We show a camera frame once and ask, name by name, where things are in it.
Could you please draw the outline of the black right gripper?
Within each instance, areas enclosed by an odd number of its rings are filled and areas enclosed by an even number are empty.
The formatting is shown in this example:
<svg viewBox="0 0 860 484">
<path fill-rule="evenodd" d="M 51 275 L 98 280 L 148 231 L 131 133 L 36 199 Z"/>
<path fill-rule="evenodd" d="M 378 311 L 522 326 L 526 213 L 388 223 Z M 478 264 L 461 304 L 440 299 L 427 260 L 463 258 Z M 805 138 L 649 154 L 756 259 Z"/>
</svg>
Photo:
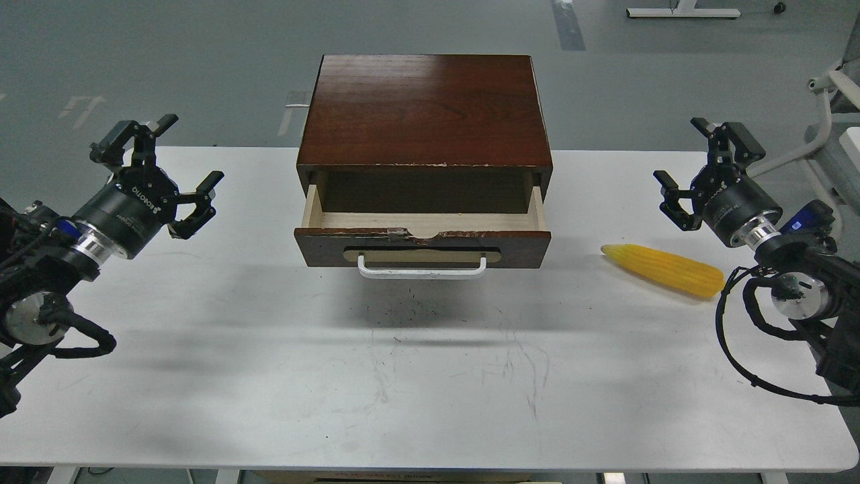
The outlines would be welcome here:
<svg viewBox="0 0 860 484">
<path fill-rule="evenodd" d="M 707 163 L 698 172 L 697 190 L 680 190 L 663 169 L 653 172 L 660 184 L 663 202 L 658 208 L 684 232 L 700 230 L 701 220 L 727 247 L 741 246 L 735 233 L 753 218 L 764 216 L 770 223 L 782 218 L 783 209 L 747 177 L 751 163 L 764 159 L 766 150 L 740 122 L 716 126 L 701 117 L 691 125 L 707 139 Z M 686 212 L 680 201 L 698 199 L 698 212 Z"/>
</svg>

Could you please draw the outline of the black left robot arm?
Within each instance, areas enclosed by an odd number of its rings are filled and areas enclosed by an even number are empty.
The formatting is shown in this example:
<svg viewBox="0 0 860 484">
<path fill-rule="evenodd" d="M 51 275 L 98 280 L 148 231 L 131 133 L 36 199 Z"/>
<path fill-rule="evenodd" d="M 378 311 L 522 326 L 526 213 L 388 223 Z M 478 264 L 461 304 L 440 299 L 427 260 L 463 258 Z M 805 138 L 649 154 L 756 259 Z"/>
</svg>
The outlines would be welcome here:
<svg viewBox="0 0 860 484">
<path fill-rule="evenodd" d="M 98 278 L 111 257 L 133 259 L 161 229 L 189 239 L 215 217 L 213 190 L 223 179 L 212 171 L 182 193 L 158 165 L 157 139 L 178 120 L 165 114 L 153 128 L 121 120 L 90 147 L 94 163 L 111 177 L 71 216 L 40 201 L 23 211 L 2 203 L 1 315 L 2 414 L 13 413 L 18 384 L 47 356 L 98 358 L 116 338 L 78 315 L 67 296 L 78 283 Z"/>
</svg>

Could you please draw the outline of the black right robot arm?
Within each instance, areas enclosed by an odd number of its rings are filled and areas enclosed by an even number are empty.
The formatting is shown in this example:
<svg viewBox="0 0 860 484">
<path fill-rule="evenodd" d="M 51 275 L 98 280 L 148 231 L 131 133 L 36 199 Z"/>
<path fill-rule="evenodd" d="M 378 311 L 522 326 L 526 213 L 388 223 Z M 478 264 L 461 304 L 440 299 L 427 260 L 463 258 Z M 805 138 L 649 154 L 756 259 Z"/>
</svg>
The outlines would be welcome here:
<svg viewBox="0 0 860 484">
<path fill-rule="evenodd" d="M 765 156 L 761 144 L 739 122 L 716 125 L 691 119 L 707 140 L 707 162 L 687 190 L 665 171 L 654 172 L 664 198 L 660 210 L 686 232 L 709 227 L 723 245 L 748 246 L 756 266 L 737 267 L 728 277 L 715 313 L 722 352 L 750 385 L 776 395 L 820 405 L 858 406 L 858 265 L 839 257 L 830 236 L 833 211 L 809 202 L 782 227 L 783 209 L 746 169 Z M 738 283 L 750 321 L 759 331 L 813 350 L 815 372 L 844 395 L 809 395 L 784 389 L 747 370 L 731 354 L 723 315 Z"/>
</svg>

